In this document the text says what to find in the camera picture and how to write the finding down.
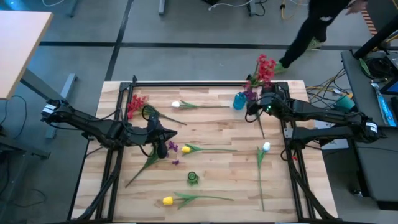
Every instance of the blue cup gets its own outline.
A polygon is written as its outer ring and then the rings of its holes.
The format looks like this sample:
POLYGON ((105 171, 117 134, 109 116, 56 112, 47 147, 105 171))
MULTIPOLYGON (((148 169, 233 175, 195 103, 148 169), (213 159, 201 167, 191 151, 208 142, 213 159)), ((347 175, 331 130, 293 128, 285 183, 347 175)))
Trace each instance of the blue cup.
POLYGON ((236 94, 235 99, 234 99, 234 108, 236 110, 243 109, 246 100, 247 100, 247 98, 246 98, 245 94, 243 94, 243 93, 236 94))

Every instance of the gray floor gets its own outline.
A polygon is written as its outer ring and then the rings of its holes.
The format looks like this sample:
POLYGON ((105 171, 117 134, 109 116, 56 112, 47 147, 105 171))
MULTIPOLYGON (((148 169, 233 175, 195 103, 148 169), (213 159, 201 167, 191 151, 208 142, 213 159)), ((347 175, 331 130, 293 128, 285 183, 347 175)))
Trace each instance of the gray floor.
MULTIPOLYGON (((114 42, 118 36, 127 0, 82 0, 71 19, 71 1, 55 7, 43 7, 41 0, 16 1, 20 9, 52 11, 53 22, 46 41, 114 42)), ((277 44, 289 45, 305 19, 307 8, 299 7, 289 21, 280 18, 280 1, 269 0, 264 17, 248 17, 247 10, 219 6, 209 12, 208 5, 199 0, 169 0, 164 17, 157 14, 158 0, 135 0, 130 12, 124 42, 171 42, 214 44, 277 44)), ((287 14, 295 5, 287 1, 287 14)), ((328 30, 327 45, 362 45, 371 37, 360 14, 343 13, 328 30)), ((73 87, 71 104, 87 113, 95 113, 101 87, 106 75, 112 47, 39 47, 29 68, 56 90, 60 90, 69 73, 79 80, 73 87)), ((242 80, 251 73, 256 57, 265 53, 279 59, 284 50, 275 49, 184 49, 122 47, 116 61, 112 80, 242 80)), ((292 64, 290 70, 278 75, 281 80, 305 80, 316 85, 335 75, 342 68, 339 50, 307 52, 292 64)), ((345 77, 338 80, 349 88, 345 77)), ((35 144, 50 151, 49 160, 33 159, 17 191, 17 202, 37 200, 31 189, 43 191, 46 203, 30 207, 7 209, 7 222, 28 219, 28 223, 64 221, 67 217, 87 141, 80 133, 59 130, 55 140, 46 140, 46 125, 40 122, 44 100, 23 85, 16 95, 28 103, 27 125, 20 141, 35 144)), ((22 103, 11 100, 4 123, 10 135, 20 127, 22 103)), ((350 151, 325 158, 326 168, 338 209, 344 220, 374 223, 396 223, 398 212, 380 211, 373 201, 348 192, 354 172, 358 169, 350 151)))

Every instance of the white flower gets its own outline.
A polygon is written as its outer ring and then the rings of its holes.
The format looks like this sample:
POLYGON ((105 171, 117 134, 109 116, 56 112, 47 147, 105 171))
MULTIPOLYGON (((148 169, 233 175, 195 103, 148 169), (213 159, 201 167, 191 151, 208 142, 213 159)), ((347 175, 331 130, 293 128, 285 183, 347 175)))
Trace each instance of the white flower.
POLYGON ((262 150, 264 152, 268 152, 270 148, 271 148, 271 144, 269 142, 264 143, 264 145, 262 146, 262 150))
POLYGON ((179 108, 179 107, 180 107, 180 102, 174 101, 174 102, 172 103, 172 107, 174 107, 174 108, 179 108))

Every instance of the wooden desk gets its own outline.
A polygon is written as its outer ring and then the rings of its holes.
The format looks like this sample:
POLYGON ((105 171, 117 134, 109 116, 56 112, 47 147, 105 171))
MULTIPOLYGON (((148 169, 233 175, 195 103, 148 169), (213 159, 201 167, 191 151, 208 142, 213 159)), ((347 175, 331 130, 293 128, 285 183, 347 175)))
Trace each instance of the wooden desk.
MULTIPOLYGON (((96 116, 101 118, 114 111, 120 82, 105 82, 96 116)), ((289 81, 292 98, 308 100, 303 81, 289 81)), ((188 125, 161 119, 165 128, 178 131, 172 138, 181 148, 185 143, 201 147, 237 149, 238 152, 170 152, 170 157, 145 170, 128 188, 124 186, 146 161, 138 147, 126 147, 123 155, 114 222, 292 222, 297 221, 288 165, 280 159, 284 141, 280 121, 264 113, 261 116, 266 141, 271 151, 262 162, 262 190, 264 206, 259 196, 256 146, 264 140, 258 123, 244 121, 245 110, 212 108, 176 110, 171 102, 186 100, 198 105, 231 106, 234 95, 241 87, 143 87, 134 93, 147 96, 149 103, 161 113, 188 125), (171 164, 179 159, 180 164, 171 164), (200 176, 200 184, 187 185, 190 171, 200 176), (234 201, 199 199, 177 210, 162 205, 162 199, 173 196, 173 191, 188 194, 214 195, 233 198, 234 201)), ((136 116, 132 122, 146 126, 136 116)), ((312 126, 313 122, 298 123, 312 126)), ((98 148, 91 142, 88 151, 98 148)), ((321 204, 334 216, 336 208, 331 194, 322 152, 307 148, 303 151, 310 187, 321 204)), ((81 215, 98 193, 103 175, 106 150, 95 152, 85 160, 72 217, 81 215)), ((301 192, 303 210, 307 214, 305 197, 301 192)), ((105 203, 104 215, 108 211, 105 203)))
POLYGON ((22 78, 53 15, 0 11, 0 99, 9 99, 22 78))
MULTIPOLYGON (((19 82, 45 100, 68 97, 75 74, 69 74, 59 94, 27 69, 52 17, 51 12, 0 11, 0 100, 10 99, 19 82)), ((46 137, 53 138, 55 132, 50 128, 46 137)))

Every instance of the desk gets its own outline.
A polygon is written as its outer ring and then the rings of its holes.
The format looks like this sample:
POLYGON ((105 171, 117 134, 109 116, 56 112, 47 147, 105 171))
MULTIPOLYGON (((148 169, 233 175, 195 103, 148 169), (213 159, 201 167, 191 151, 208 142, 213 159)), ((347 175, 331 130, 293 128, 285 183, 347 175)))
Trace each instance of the desk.
MULTIPOLYGON (((27 69, 52 17, 51 12, 0 11, 0 100, 9 99, 19 82, 45 100, 68 97, 77 79, 75 74, 69 74, 59 94, 27 69)), ((53 138, 55 128, 50 128, 46 136, 53 138)))
MULTIPOLYGON (((121 82, 105 82, 96 116, 102 118, 114 111, 121 82)), ((235 94, 242 87, 134 87, 134 94, 147 96, 148 103, 162 114, 188 125, 184 126, 160 119, 163 127, 178 131, 171 140, 179 149, 185 143, 218 149, 236 149, 238 152, 194 152, 182 157, 181 152, 170 152, 170 157, 146 169, 129 187, 124 186, 145 163, 146 157, 138 147, 125 147, 114 209, 114 222, 274 222, 297 221, 288 165, 281 160, 284 139, 280 121, 272 116, 261 116, 266 141, 271 151, 262 162, 262 189, 265 212, 261 210, 258 187, 256 146, 264 140, 258 123, 244 120, 245 110, 207 108, 176 110, 171 102, 186 100, 197 105, 231 106, 235 94), (171 161, 179 159, 175 166, 171 161), (189 187, 186 183, 190 171, 200 176, 200 183, 189 187), (162 199, 173 191, 187 194, 229 197, 235 201, 199 199, 177 210, 177 205, 165 207, 162 199)), ((303 81, 289 81, 292 98, 307 100, 303 81)), ((140 116, 132 122, 146 126, 140 116)), ((312 127, 313 122, 297 123, 312 127)), ((98 148, 90 142, 88 151, 98 148)), ((323 162, 322 152, 303 150, 310 188, 320 203, 336 216, 336 208, 323 162)), ((76 194, 72 218, 80 216, 92 202, 101 185, 105 149, 85 159, 76 194)), ((304 214, 305 197, 300 193, 304 214)))
MULTIPOLYGON (((374 119, 377 124, 383 124, 379 104, 370 79, 361 71, 359 61, 356 60, 351 52, 341 53, 344 68, 354 94, 354 100, 359 111, 374 119)), ((384 96, 387 103, 390 97, 384 96)), ((372 144, 357 143, 358 159, 361 170, 366 181, 369 195, 377 202, 381 209, 398 208, 398 180, 395 178, 398 170, 398 154, 394 152, 381 151, 377 149, 367 149, 361 147, 380 147, 398 152, 398 129, 381 128, 387 135, 387 139, 380 139, 372 144)))

